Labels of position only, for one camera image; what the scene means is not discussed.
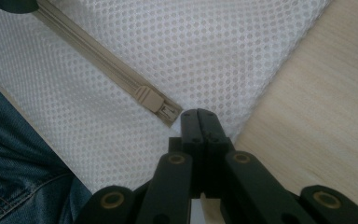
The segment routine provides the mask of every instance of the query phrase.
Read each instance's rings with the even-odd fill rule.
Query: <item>white mesh fabric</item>
[[[54,1],[184,110],[235,139],[328,0]],[[91,190],[149,179],[167,128],[32,15],[0,10],[0,86]]]

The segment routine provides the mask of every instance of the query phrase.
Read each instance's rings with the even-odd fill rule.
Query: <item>zipper tape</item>
[[[169,127],[172,126],[183,110],[181,106],[153,87],[48,0],[37,0],[37,4],[39,9],[33,14],[40,21],[116,82],[140,105],[154,113]]]

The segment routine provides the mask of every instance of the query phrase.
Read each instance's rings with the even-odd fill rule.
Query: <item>wooden surface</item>
[[[284,187],[337,189],[358,203],[358,1],[331,3],[284,64],[236,143]],[[203,202],[221,223],[218,201]]]

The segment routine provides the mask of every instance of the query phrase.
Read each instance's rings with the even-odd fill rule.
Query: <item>jeans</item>
[[[73,223],[90,196],[0,93],[0,223]]]

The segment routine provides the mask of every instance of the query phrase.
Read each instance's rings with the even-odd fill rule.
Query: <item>rivet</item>
[[[248,163],[251,159],[245,154],[235,154],[233,157],[234,161],[239,163]]]
[[[313,193],[313,199],[324,207],[331,209],[338,209],[341,207],[341,201],[336,196],[324,191]]]
[[[117,208],[124,203],[124,195],[119,191],[105,194],[101,198],[101,206],[106,209]]]
[[[168,161],[172,164],[181,164],[183,162],[185,162],[185,157],[181,156],[181,155],[172,155],[168,158]]]

